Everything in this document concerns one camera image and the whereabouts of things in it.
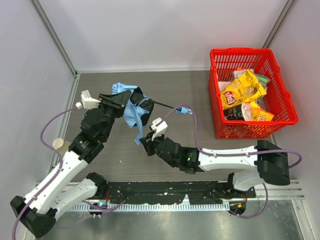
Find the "lay's chip bag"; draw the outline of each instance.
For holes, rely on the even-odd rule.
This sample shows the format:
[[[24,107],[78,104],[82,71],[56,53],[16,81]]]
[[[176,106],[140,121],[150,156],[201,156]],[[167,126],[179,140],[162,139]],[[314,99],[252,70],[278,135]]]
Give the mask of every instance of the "lay's chip bag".
[[[267,94],[256,75],[249,69],[221,91],[223,109],[249,103]]]

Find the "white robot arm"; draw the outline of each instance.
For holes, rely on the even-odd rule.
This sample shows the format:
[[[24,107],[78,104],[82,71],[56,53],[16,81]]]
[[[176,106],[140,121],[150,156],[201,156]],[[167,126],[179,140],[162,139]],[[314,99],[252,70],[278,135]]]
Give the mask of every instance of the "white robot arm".
[[[82,103],[80,105],[77,103],[77,107],[89,110],[81,122],[81,132],[74,138],[63,157],[58,176],[51,181],[59,170],[59,165],[31,192],[24,197],[15,196],[10,202],[14,214],[18,216],[26,204],[34,199],[20,221],[35,237],[41,238],[48,233],[56,221],[79,202],[92,197],[101,199],[102,196],[105,196],[108,183],[97,173],[88,174],[81,183],[65,192],[62,190],[103,149],[103,143],[108,140],[115,119],[123,116],[130,96],[130,91],[124,91],[114,95],[100,94],[99,99],[96,100],[91,98],[88,91],[82,92]],[[228,176],[226,188],[231,193],[236,191],[241,195],[251,187],[264,182],[274,185],[290,184],[286,153],[228,157],[205,154],[251,153],[280,149],[268,141],[258,141],[257,146],[242,149],[211,150],[204,148],[200,152],[197,148],[182,147],[179,143],[165,138],[164,133],[168,126],[165,121],[158,124],[160,121],[161,118],[154,120],[150,126],[151,132],[140,139],[148,156],[156,154],[171,167],[178,167],[188,174],[215,169],[241,169],[243,171]],[[49,182],[48,187],[35,198],[39,189]]]
[[[229,189],[242,192],[262,183],[278,186],[290,184],[287,153],[248,154],[281,149],[269,141],[258,140],[256,146],[242,149],[213,150],[203,148],[202,151],[199,151],[195,147],[183,147],[170,138],[165,138],[164,133],[167,127],[165,121],[157,118],[150,125],[151,132],[140,141],[148,156],[156,154],[173,168],[178,167],[188,174],[215,169],[243,170],[228,176]]]

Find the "snack package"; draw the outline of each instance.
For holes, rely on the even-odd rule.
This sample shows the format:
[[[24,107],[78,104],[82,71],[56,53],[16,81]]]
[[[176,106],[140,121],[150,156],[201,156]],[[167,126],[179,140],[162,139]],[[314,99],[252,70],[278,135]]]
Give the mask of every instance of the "snack package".
[[[222,90],[220,97],[223,109],[229,109],[243,103],[249,103],[266,94],[266,90],[260,84],[256,75],[248,69]]]
[[[255,101],[251,101],[249,104],[252,107],[252,121],[270,122],[274,118],[275,115],[265,110],[262,110],[261,107]]]
[[[240,105],[223,110],[224,119],[229,121],[252,121],[253,107],[249,103],[242,103]]]
[[[230,83],[230,81],[218,81],[219,91],[224,90]]]
[[[261,85],[266,88],[267,87],[267,83],[270,82],[270,79],[267,76],[263,76],[260,74],[255,74],[255,76],[258,78],[258,81],[261,83]]]
[[[238,68],[237,70],[232,72],[233,79],[239,78],[242,74],[244,74],[248,69]]]

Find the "gray metal surface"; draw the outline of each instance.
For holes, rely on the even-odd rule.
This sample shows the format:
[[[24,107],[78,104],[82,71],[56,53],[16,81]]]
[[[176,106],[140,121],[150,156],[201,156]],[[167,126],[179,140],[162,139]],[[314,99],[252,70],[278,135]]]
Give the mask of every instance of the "gray metal surface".
[[[119,72],[81,74],[75,101],[80,93],[89,90],[93,98],[100,93],[110,94],[112,85],[117,82],[138,85],[143,93],[168,105],[188,103],[195,109],[198,120],[198,139],[203,148],[231,149],[252,146],[256,140],[216,139],[213,115],[208,89],[209,71],[170,71],[170,72]],[[71,113],[65,139],[72,141],[80,132],[80,123],[85,110]],[[155,105],[150,121],[164,117],[169,109]],[[166,121],[166,136],[182,146],[195,146],[194,120],[191,115],[173,114]],[[157,156],[148,157],[144,148],[137,146],[134,139],[137,128],[130,129],[123,118],[116,119],[109,140],[94,161],[80,172],[73,182],[81,182],[88,173],[97,172],[108,181],[189,181],[226,180],[229,169],[186,174],[172,168]]]
[[[248,203],[248,215],[264,203]],[[240,219],[227,212],[113,213],[88,218],[88,213],[69,212],[41,240],[302,240],[290,200],[270,201],[263,215]]]
[[[50,20],[48,19],[48,16],[46,14],[46,12],[44,11],[43,7],[41,6],[39,0],[30,0],[31,4],[33,5],[35,11],[37,12],[40,20],[42,21],[44,27],[46,28],[48,34],[50,35],[50,37],[52,38],[55,46],[57,47],[59,53],[61,54],[61,56],[63,57],[65,63],[67,64],[67,66],[69,67],[70,71],[72,72],[73,76],[76,77],[77,75],[77,71],[73,65],[73,63],[71,62],[64,46],[62,45],[54,27],[52,26]]]

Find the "metal rod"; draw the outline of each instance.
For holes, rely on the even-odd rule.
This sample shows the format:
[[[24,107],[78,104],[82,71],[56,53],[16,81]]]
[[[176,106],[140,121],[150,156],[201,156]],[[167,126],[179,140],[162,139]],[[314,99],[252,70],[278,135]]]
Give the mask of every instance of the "metal rod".
[[[67,64],[67,66],[69,67],[70,71],[72,72],[72,75],[74,77],[77,76],[77,71],[74,67],[74,65],[72,64],[64,46],[62,45],[55,29],[53,28],[53,26],[51,25],[48,16],[46,14],[46,12],[44,11],[43,7],[41,6],[39,0],[30,0],[31,4],[33,5],[35,11],[37,12],[40,20],[42,21],[44,27],[46,28],[47,32],[49,33],[50,37],[52,38],[55,46],[58,48],[58,51],[60,52],[62,58],[64,59],[65,63]]]
[[[275,21],[271,32],[269,33],[268,37],[266,38],[262,48],[266,49],[269,48],[271,43],[273,42],[274,38],[276,37],[280,27],[283,25],[285,19],[287,18],[290,10],[294,6],[294,4],[297,2],[297,0],[287,0],[284,4],[277,20]]]

